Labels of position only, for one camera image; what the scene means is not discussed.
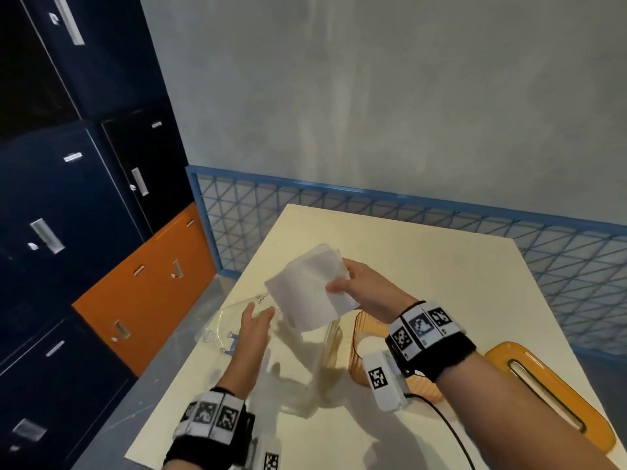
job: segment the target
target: tissue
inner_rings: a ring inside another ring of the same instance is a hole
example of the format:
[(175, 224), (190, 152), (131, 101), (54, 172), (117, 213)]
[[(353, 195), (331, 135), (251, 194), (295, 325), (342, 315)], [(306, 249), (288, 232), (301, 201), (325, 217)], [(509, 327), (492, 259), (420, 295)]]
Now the tissue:
[(321, 244), (287, 264), (266, 288), (286, 321), (298, 332), (310, 332), (359, 306), (346, 293), (325, 290), (338, 277), (349, 278), (340, 251)]

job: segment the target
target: black cable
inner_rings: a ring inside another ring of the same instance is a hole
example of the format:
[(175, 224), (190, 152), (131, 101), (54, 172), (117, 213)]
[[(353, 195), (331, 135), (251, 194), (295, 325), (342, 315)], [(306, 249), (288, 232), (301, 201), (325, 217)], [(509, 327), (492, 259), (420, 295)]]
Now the black cable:
[(455, 440), (457, 440), (457, 443), (459, 444), (459, 446), (461, 447), (461, 450), (463, 450), (464, 455), (466, 455), (466, 458), (468, 459), (468, 463), (470, 464), (470, 468), (472, 468), (472, 470), (476, 470), (474, 468), (474, 463), (472, 462), (472, 459), (470, 458), (470, 455), (468, 455), (468, 451), (466, 450), (466, 447), (464, 447), (464, 444), (461, 443), (461, 439), (459, 438), (459, 436), (457, 435), (457, 432), (455, 432), (455, 429), (451, 426), (450, 422), (444, 417), (444, 414), (437, 408), (435, 407), (435, 404), (432, 403), (431, 401), (429, 401), (428, 399), (418, 395), (418, 394), (413, 394), (413, 393), (408, 393), (405, 394), (405, 397), (418, 397), (420, 400), (425, 401), (427, 404), (429, 404), (431, 406), (431, 408), (438, 413), (438, 415), (442, 418), (442, 420), (444, 421), (444, 423), (448, 426), (448, 428), (450, 429), (450, 431), (453, 433), (453, 435), (455, 436)]

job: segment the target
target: hand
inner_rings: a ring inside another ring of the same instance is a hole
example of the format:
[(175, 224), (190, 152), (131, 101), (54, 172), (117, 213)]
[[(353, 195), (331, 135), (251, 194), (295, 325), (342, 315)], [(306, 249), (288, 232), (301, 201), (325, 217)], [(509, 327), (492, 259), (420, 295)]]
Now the hand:
[(270, 320), (274, 307), (266, 308), (253, 318), (255, 304), (249, 303), (241, 315), (237, 346), (226, 371), (216, 386), (231, 391), (235, 397), (246, 399), (255, 387), (262, 367), (263, 354), (268, 347)]
[(390, 324), (417, 300), (403, 292), (388, 279), (366, 264), (342, 259), (349, 269), (350, 279), (339, 278), (327, 284), (327, 292), (346, 292), (368, 315)]

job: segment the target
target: table top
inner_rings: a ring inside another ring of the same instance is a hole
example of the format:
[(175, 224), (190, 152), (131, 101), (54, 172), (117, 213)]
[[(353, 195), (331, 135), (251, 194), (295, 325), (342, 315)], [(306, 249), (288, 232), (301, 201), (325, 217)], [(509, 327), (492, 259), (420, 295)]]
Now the table top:
[[(478, 351), (485, 353), (503, 341), (520, 343), (607, 418), (512, 239), (287, 205), (224, 306), (264, 293), (268, 278), (323, 243), (370, 265), (413, 296), (437, 300), (467, 330)], [(376, 407), (370, 389), (350, 379), (345, 368), (355, 317), (351, 312), (340, 322), (343, 339), (333, 398), (307, 419), (283, 413), (276, 417), (282, 467), (466, 468), (454, 437), (425, 404), (385, 414)], [(277, 341), (270, 340), (270, 349), (283, 374), (294, 359)], [(224, 369), (226, 363), (226, 355), (199, 343), (126, 458), (160, 469), (187, 404), (215, 379), (215, 372), (209, 376), (212, 370)], [(476, 468), (486, 469), (463, 426), (446, 409), (448, 404), (441, 406)], [(618, 440), (609, 457), (627, 470), (627, 453)]]

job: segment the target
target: person's left hand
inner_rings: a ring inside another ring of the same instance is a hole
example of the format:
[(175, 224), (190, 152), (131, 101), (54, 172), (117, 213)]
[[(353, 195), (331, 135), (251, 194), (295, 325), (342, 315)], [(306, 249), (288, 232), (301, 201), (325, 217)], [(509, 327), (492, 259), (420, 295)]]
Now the person's left hand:
[(247, 305), (241, 316), (241, 327), (233, 357), (216, 386), (231, 391), (236, 397), (246, 399), (255, 387), (262, 367), (263, 354), (268, 347), (270, 320), (274, 307), (266, 308), (253, 318), (255, 303)]

